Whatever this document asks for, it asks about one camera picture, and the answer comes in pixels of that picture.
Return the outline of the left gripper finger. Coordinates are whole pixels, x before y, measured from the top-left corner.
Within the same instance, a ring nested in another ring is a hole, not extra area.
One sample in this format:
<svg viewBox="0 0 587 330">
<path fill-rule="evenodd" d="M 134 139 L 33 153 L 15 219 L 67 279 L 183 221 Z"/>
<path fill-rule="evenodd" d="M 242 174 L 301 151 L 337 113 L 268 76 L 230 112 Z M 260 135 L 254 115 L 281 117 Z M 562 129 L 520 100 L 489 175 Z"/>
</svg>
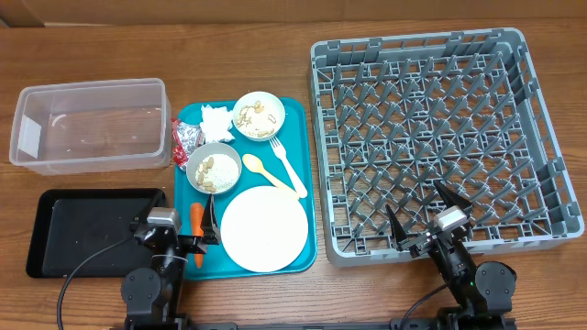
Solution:
<svg viewBox="0 0 587 330">
<path fill-rule="evenodd" d="M 208 245 L 219 245 L 221 242 L 219 226 L 216 220 L 215 198 L 208 196 L 202 215 L 200 228 L 203 230 L 204 242 Z"/>
<path fill-rule="evenodd" d="M 138 224 L 145 223 L 153 208 L 164 206 L 165 193 L 161 190 L 158 190 L 154 193 L 153 197 L 148 201 L 148 203 L 137 213 L 135 216 L 135 222 Z"/>
</svg>

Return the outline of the pink round plate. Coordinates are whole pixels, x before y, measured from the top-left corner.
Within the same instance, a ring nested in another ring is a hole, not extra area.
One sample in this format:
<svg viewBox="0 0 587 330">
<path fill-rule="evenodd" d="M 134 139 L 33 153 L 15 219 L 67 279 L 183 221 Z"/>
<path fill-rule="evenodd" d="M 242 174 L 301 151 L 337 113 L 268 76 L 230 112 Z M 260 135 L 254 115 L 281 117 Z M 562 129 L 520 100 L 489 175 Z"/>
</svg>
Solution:
<svg viewBox="0 0 587 330">
<path fill-rule="evenodd" d="M 257 186 L 238 194 L 221 219 L 221 242 L 241 268 L 258 273 L 281 270 L 301 254 L 308 238 L 305 209 L 289 193 Z"/>
</svg>

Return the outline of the crumpled white napkin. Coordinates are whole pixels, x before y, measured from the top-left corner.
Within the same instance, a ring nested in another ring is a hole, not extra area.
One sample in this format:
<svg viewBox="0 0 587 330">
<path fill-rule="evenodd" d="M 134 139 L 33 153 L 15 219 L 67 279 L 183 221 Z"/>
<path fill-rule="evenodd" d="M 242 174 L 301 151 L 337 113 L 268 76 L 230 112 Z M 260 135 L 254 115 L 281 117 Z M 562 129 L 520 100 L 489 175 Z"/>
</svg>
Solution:
<svg viewBox="0 0 587 330">
<path fill-rule="evenodd" d="M 233 127 L 233 115 L 225 106 L 202 105 L 201 112 L 202 122 L 199 126 L 204 134 L 205 144 L 229 142 L 234 139 L 234 136 L 230 133 L 230 129 Z"/>
</svg>

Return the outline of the cream bowl with peanuts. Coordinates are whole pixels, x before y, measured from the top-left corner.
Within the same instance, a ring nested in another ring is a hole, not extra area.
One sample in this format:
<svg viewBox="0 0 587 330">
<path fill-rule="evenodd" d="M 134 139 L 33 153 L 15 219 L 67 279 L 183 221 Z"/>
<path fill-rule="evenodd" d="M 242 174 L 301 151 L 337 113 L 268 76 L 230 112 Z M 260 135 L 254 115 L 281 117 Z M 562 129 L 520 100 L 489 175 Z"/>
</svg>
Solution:
<svg viewBox="0 0 587 330">
<path fill-rule="evenodd" d="M 237 131 L 253 141 L 274 138 L 285 121 L 283 102 L 274 94 L 261 91 L 240 97 L 233 106 L 232 114 Z"/>
</svg>

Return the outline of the black plastic tray bin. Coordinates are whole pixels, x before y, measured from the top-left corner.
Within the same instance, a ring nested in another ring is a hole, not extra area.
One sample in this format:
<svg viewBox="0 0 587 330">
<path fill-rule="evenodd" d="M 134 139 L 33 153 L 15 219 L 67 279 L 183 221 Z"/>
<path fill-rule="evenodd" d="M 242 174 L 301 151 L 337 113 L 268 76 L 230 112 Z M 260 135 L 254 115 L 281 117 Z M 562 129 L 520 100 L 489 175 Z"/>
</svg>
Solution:
<svg viewBox="0 0 587 330">
<path fill-rule="evenodd" d="M 78 277 L 120 278 L 147 267 L 152 252 L 130 240 L 130 223 L 157 188 L 52 189 L 39 197 L 26 273 L 63 278 L 95 252 L 125 244 L 93 258 Z"/>
</svg>

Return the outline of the orange carrot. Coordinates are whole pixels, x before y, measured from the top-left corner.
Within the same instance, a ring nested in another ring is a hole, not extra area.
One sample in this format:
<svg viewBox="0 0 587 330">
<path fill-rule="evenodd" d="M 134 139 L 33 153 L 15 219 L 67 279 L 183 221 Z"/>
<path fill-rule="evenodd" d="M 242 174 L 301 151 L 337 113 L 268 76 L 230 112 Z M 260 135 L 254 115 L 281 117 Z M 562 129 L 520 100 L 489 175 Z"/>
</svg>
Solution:
<svg viewBox="0 0 587 330">
<path fill-rule="evenodd" d="M 193 203 L 190 209 L 190 219 L 192 235 L 196 237 L 202 237 L 204 231 L 201 228 L 202 218 L 204 215 L 205 208 L 200 203 Z M 194 262 L 198 269 L 203 265 L 204 256 L 202 254 L 194 254 Z"/>
</svg>

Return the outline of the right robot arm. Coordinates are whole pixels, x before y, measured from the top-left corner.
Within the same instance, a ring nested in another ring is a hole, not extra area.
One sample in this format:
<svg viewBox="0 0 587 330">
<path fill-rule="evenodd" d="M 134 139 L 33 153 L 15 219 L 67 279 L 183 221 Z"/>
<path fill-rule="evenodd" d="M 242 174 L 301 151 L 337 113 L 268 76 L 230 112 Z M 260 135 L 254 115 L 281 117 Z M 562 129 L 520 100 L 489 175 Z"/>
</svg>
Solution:
<svg viewBox="0 0 587 330">
<path fill-rule="evenodd" d="M 478 265 L 464 246 L 462 239 L 471 232 L 473 204 L 435 181 L 437 194 L 445 209 L 436 214 L 433 225 L 419 236 L 410 239 L 390 205 L 385 206 L 392 225 L 395 248 L 407 251 L 412 258 L 429 256 L 437 266 L 444 284 L 418 300 L 408 309 L 401 321 L 392 321 L 392 329 L 422 326 L 425 329 L 515 329 L 515 320 L 505 314 L 512 311 L 516 272 L 498 261 Z M 412 313 L 435 294 L 448 289 L 456 307 L 441 308 L 430 319 L 415 319 Z"/>
</svg>

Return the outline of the yellow plastic spoon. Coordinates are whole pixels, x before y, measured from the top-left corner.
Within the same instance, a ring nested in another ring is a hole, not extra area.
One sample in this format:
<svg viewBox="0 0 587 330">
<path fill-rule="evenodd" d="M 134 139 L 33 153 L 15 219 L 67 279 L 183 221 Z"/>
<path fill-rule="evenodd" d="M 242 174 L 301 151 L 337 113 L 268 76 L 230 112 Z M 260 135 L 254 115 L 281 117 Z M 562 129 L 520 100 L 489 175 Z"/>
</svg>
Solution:
<svg viewBox="0 0 587 330">
<path fill-rule="evenodd" d="M 275 176 L 270 174 L 264 168 L 262 161 L 258 157 L 252 154 L 244 154 L 242 156 L 242 163 L 249 171 L 262 175 L 274 187 L 281 189 L 283 192 L 286 192 L 290 197 L 293 197 L 295 200 L 299 199 L 297 192 L 285 183 L 283 183 L 282 181 L 280 181 L 279 179 L 277 179 Z"/>
</svg>

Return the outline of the teal plastic tray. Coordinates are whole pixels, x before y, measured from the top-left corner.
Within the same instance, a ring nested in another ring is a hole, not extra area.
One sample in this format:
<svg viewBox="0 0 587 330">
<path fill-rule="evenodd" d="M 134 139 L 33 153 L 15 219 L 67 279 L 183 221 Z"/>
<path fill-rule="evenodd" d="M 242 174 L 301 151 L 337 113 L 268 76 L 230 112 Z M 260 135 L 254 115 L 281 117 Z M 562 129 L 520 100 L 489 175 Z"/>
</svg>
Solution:
<svg viewBox="0 0 587 330">
<path fill-rule="evenodd" d="M 294 171 L 302 180 L 308 191 L 308 196 L 301 200 L 308 220 L 308 237 L 300 255 L 286 267 L 279 269 L 279 274 L 296 273 L 308 270 L 317 256 L 316 208 L 312 180 L 312 165 L 308 141 L 308 128 L 304 107 L 295 99 L 282 97 L 285 120 L 277 133 L 286 150 L 286 158 L 290 161 Z M 235 139 L 230 146 L 239 154 L 250 153 L 260 158 L 264 167 L 276 178 L 290 184 L 289 176 L 282 162 L 276 158 L 268 142 L 254 142 L 240 134 L 235 128 L 231 130 Z M 217 221 L 221 222 L 223 214 L 234 197 L 249 188 L 268 185 L 270 182 L 262 175 L 252 173 L 247 169 L 241 172 L 236 186 L 230 192 L 223 193 L 215 198 Z M 208 196 L 198 192 L 188 181 L 186 173 L 179 167 L 174 168 L 174 207 L 179 212 L 182 221 L 182 232 L 192 232 L 190 211 L 194 203 L 203 204 Z M 226 253 L 223 244 L 212 246 L 203 257 L 203 266 L 197 267 L 194 258 L 189 258 L 185 278 L 189 281 L 224 280 L 234 278 L 253 277 L 255 273 L 240 267 Z"/>
</svg>

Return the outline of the clear plastic bin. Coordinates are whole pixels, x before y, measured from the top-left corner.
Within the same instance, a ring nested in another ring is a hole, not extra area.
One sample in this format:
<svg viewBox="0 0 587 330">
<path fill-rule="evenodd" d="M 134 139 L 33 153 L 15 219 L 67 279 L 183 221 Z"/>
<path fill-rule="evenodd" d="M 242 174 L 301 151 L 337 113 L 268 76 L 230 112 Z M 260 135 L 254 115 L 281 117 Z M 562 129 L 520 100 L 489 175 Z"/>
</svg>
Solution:
<svg viewBox="0 0 587 330">
<path fill-rule="evenodd" d="M 45 176 L 164 168 L 171 117 L 159 78 L 30 86 L 17 100 L 9 160 Z"/>
</svg>

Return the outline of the red silver foil wrapper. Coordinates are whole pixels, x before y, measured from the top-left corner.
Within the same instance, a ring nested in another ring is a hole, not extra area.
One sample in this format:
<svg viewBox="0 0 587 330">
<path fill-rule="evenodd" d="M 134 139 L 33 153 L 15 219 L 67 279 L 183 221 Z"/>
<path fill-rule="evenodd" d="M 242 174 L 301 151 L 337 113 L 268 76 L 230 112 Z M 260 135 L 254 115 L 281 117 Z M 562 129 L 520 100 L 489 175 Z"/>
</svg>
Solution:
<svg viewBox="0 0 587 330">
<path fill-rule="evenodd" d="M 204 144 L 204 133 L 198 125 L 187 124 L 179 118 L 173 118 L 172 137 L 175 141 L 172 158 L 178 168 L 185 171 L 190 156 Z"/>
</svg>

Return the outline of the grey dishwasher rack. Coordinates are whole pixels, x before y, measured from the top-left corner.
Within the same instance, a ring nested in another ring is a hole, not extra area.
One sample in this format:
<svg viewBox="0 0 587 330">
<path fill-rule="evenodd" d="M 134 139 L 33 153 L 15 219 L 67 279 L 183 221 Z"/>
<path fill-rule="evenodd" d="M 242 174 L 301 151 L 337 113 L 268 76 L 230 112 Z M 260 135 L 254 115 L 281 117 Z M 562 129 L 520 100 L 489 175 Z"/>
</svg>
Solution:
<svg viewBox="0 0 587 330">
<path fill-rule="evenodd" d="M 556 247 L 585 224 L 524 35 L 512 27 L 324 40 L 310 96 L 328 260 L 406 262 L 444 205 L 473 204 L 477 254 Z"/>
</svg>

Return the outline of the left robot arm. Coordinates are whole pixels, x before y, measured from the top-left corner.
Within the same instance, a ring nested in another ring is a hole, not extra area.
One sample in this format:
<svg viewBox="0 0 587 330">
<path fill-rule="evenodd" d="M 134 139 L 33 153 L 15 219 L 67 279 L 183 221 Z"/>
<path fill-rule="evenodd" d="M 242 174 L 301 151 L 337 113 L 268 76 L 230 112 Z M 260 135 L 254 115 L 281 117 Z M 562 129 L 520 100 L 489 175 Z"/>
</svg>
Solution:
<svg viewBox="0 0 587 330">
<path fill-rule="evenodd" d="M 181 233 L 177 210 L 164 207 L 158 195 L 130 223 L 134 240 L 152 252 L 148 267 L 134 269 L 123 279 L 121 296 L 127 306 L 126 329 L 198 329 L 178 312 L 188 257 L 203 256 L 220 243 L 215 199 L 207 197 L 191 235 Z"/>
</svg>

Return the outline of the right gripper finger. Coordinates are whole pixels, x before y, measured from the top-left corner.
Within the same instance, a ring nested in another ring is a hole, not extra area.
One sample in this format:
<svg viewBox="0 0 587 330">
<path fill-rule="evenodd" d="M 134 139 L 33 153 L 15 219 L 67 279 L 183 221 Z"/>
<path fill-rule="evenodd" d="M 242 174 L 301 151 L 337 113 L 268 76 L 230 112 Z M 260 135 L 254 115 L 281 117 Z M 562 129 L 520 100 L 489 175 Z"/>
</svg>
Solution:
<svg viewBox="0 0 587 330">
<path fill-rule="evenodd" d="M 395 212 L 392 210 L 389 204 L 385 205 L 386 213 L 389 217 L 389 221 L 391 223 L 392 229 L 392 239 L 394 245 L 397 248 L 401 248 L 405 242 L 408 241 L 407 234 L 405 233 L 402 225 L 400 224 L 399 220 L 397 219 Z"/>
<path fill-rule="evenodd" d="M 458 208 L 463 212 L 470 212 L 472 210 L 471 201 L 460 196 L 456 192 L 453 192 L 441 181 L 434 181 L 434 186 L 447 208 L 458 206 Z"/>
</svg>

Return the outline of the grey bowl with rice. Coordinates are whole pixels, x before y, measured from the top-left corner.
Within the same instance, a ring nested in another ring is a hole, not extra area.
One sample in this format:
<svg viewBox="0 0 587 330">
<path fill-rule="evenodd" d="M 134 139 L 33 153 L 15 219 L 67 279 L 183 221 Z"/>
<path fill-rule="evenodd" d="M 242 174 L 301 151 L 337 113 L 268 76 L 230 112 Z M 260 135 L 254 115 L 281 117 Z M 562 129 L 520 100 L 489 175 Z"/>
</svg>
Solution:
<svg viewBox="0 0 587 330">
<path fill-rule="evenodd" d="M 238 153 L 225 143 L 209 143 L 197 148 L 186 165 L 188 182 L 200 193 L 221 194 L 231 190 L 240 177 Z"/>
</svg>

